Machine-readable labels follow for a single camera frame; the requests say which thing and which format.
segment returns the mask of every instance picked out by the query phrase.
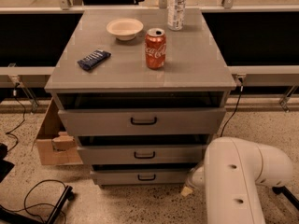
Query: can lid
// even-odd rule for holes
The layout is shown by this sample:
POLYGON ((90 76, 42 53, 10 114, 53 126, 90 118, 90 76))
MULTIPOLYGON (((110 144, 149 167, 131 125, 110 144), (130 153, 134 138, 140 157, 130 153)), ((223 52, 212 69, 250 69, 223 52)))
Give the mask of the can lid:
POLYGON ((161 28, 150 28, 148 30, 148 35, 150 36, 162 36, 165 34, 165 31, 161 28))

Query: clear plastic bottle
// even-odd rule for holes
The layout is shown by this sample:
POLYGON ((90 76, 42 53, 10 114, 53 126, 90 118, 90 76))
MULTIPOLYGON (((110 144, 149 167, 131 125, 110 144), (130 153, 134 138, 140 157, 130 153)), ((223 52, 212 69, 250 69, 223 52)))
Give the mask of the clear plastic bottle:
POLYGON ((186 0, 168 0, 168 28, 181 30, 183 28, 186 0))

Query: cardboard box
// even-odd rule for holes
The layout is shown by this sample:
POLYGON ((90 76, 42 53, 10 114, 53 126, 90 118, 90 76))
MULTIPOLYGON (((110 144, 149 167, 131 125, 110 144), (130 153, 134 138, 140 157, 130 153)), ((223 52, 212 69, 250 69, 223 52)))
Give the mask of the cardboard box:
POLYGON ((82 164, 75 139, 64 131, 53 100, 39 129, 36 145, 42 165, 82 164))

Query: red soda can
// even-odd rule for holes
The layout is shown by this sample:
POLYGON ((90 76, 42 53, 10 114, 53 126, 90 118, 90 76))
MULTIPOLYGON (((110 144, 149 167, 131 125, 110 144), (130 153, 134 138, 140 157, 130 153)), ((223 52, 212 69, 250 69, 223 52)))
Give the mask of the red soda can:
POLYGON ((166 58, 166 35, 161 28, 151 28, 146 34, 146 62, 150 69, 164 66, 166 58))

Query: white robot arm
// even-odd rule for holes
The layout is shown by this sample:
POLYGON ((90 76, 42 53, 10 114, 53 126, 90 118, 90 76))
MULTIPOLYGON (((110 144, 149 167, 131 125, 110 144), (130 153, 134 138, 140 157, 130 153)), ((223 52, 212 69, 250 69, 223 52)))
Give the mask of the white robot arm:
POLYGON ((223 137, 206 149, 182 191, 205 184, 208 224, 264 224, 256 184, 282 187, 292 179, 292 162, 280 149, 223 137))

